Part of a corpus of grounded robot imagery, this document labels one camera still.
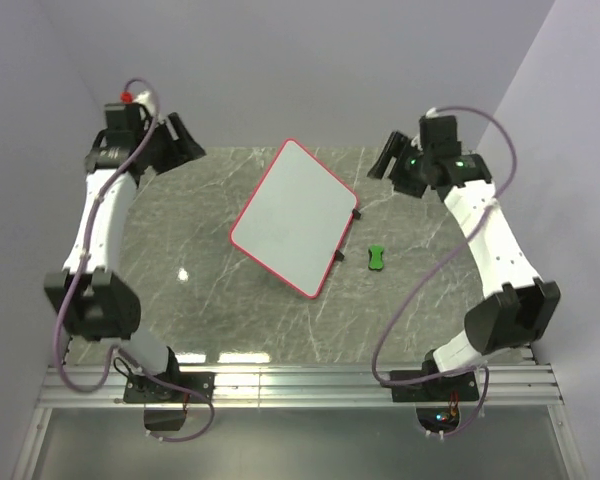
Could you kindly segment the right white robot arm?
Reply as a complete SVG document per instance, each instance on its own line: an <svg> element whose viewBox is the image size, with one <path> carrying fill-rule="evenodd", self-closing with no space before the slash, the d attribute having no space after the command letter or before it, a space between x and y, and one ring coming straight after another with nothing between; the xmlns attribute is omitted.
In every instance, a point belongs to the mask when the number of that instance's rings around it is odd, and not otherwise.
<svg viewBox="0 0 600 480"><path fill-rule="evenodd" d="M421 384L435 400L455 390L456 377L485 369L491 357L507 349L541 339L561 299L557 283L543 280L523 253L500 205L518 166L510 135L491 115L481 115L501 133L511 155L508 177L496 185L483 157L462 148L456 118L461 110L459 106L430 109L420 118L414 138L392 132L367 174L373 179L388 177L395 192L414 198L435 191L464 235L418 281L405 304L463 250L470 251L480 276L482 300L465 314L461 332L428 355L419 376L384 377L378 370L380 352L372 353L371 372L381 386L399 389Z"/></svg>

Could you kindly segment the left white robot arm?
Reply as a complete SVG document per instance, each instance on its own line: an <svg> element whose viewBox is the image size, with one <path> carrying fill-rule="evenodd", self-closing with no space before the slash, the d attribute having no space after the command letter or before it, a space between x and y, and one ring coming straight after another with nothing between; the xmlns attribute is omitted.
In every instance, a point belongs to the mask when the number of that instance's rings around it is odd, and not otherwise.
<svg viewBox="0 0 600 480"><path fill-rule="evenodd" d="M174 351L141 325L138 295L118 275L124 226L147 169L163 174L205 156L177 113L162 116L148 92L125 91L104 108L105 127L85 157L86 196L76 238L62 268L44 277L56 312L52 358L65 385L81 394L64 369L63 336L107 347L105 366L125 367L127 391L141 402L182 401L190 386Z"/></svg>

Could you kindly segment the pink framed whiteboard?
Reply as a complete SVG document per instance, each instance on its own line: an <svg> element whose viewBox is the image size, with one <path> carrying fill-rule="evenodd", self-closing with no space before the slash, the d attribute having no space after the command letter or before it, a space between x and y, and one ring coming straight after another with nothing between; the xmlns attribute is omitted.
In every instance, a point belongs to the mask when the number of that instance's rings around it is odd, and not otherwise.
<svg viewBox="0 0 600 480"><path fill-rule="evenodd" d="M266 271L314 299L358 204L349 185L289 138L238 214L229 241Z"/></svg>

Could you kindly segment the green whiteboard eraser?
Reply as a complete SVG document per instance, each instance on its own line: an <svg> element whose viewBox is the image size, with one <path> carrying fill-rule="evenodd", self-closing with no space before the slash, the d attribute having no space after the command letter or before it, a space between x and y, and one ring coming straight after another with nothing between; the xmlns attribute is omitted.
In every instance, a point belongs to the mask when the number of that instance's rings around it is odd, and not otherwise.
<svg viewBox="0 0 600 480"><path fill-rule="evenodd" d="M384 269L384 247L371 245L368 248L368 269L370 271L382 271Z"/></svg>

